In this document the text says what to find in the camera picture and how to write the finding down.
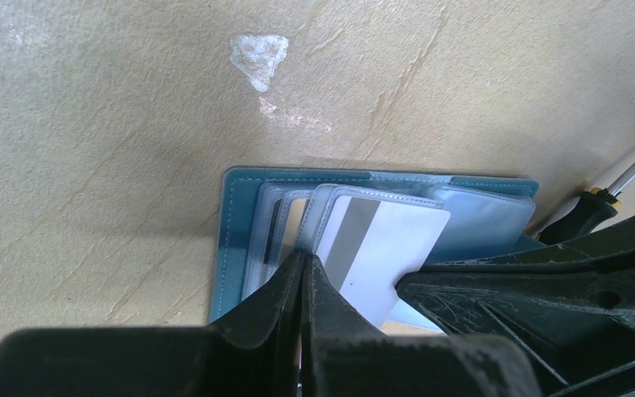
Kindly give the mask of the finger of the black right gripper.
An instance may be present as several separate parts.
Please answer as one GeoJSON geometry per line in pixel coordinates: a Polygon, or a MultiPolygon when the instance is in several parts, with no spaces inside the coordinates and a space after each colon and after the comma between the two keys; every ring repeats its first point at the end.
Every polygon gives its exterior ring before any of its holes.
{"type": "Polygon", "coordinates": [[[396,290],[447,334],[514,342],[546,396],[635,395],[635,216],[536,250],[427,264],[396,290]]]}

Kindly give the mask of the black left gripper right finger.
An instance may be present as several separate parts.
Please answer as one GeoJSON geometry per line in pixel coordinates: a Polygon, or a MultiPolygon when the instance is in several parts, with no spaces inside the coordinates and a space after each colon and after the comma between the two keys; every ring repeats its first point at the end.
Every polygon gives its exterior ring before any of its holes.
{"type": "Polygon", "coordinates": [[[302,260],[303,395],[541,395],[531,363],[512,342],[387,336],[332,287],[316,256],[302,260]]]}

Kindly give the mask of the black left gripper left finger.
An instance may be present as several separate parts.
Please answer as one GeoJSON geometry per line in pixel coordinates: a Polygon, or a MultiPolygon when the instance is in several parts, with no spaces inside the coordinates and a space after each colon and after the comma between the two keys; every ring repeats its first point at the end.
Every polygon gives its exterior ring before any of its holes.
{"type": "Polygon", "coordinates": [[[295,396],[304,256],[203,327],[30,328],[0,341],[0,396],[295,396]]]}

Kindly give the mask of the white credit card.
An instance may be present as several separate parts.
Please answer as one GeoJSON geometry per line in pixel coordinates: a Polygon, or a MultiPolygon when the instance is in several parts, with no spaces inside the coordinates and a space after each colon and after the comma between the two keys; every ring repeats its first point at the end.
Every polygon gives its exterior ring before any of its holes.
{"type": "Polygon", "coordinates": [[[399,301],[397,281],[422,267],[449,219],[435,203],[344,194],[315,252],[332,287],[380,328],[399,301]]]}

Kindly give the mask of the blue card holder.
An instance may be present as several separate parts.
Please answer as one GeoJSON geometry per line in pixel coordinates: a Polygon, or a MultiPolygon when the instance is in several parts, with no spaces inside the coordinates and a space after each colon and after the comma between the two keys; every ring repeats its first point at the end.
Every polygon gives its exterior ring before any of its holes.
{"type": "Polygon", "coordinates": [[[209,318],[235,308],[275,272],[267,264],[284,235],[290,203],[321,184],[344,184],[418,197],[443,197],[451,220],[427,258],[463,261],[541,247],[523,235],[533,215],[537,181],[528,178],[438,175],[376,170],[230,168],[222,183],[215,278],[209,318]]]}

